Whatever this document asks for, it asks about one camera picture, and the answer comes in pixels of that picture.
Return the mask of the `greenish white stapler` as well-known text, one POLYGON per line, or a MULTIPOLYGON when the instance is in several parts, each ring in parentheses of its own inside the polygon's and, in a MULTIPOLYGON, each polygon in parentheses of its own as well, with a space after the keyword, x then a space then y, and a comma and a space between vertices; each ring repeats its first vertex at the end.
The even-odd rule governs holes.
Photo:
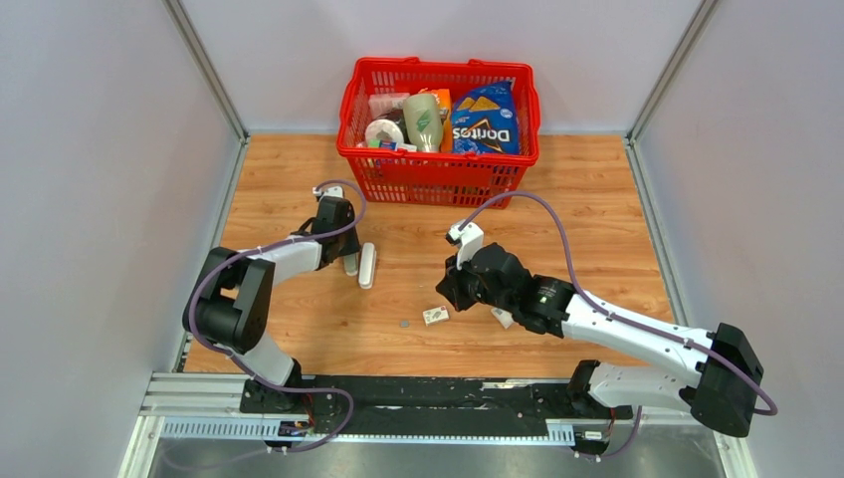
POLYGON ((349 254, 342 257, 344 273, 350 277, 356 277, 359 271, 359 255, 349 254))

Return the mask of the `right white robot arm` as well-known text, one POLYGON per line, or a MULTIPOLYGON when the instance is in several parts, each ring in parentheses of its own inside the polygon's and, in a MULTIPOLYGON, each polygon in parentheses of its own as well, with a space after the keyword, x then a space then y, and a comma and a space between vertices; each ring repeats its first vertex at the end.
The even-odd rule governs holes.
POLYGON ((582 361, 567 391, 570 408, 580 416, 603 407, 661 407, 744 438, 760 413, 764 369, 744 331, 733 325, 707 331, 633 314, 569 282, 531 273, 497 243, 467 261, 447 258, 436 290, 456 311, 483 304, 532 333, 598 344, 642 361, 640 366, 582 361))

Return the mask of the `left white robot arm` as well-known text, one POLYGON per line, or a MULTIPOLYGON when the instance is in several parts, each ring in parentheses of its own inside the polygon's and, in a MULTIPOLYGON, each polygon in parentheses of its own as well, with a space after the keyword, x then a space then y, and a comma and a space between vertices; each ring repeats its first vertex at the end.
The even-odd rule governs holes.
POLYGON ((302 405, 305 388, 301 365, 267 331, 274 288, 337 260, 348 276, 359 274, 361 244, 352 203, 338 186, 316 198, 316 215, 274 247, 210 250, 182 318, 186 332, 266 387, 267 401, 283 413, 302 405))

